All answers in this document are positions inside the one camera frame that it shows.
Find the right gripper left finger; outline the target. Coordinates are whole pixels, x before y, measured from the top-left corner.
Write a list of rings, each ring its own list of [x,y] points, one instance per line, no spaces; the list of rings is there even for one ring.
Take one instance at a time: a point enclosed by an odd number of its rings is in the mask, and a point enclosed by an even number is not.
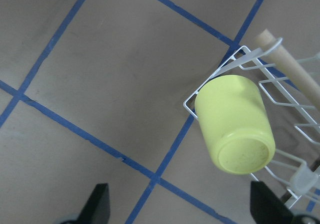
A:
[[[108,223],[111,213],[109,196],[108,184],[97,184],[81,210],[77,223]]]

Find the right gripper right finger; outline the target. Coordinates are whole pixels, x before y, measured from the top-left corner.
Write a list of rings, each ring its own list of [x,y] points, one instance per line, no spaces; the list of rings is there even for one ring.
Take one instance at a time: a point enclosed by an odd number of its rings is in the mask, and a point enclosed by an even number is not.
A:
[[[255,223],[291,223],[292,212],[262,181],[250,184],[249,209]]]

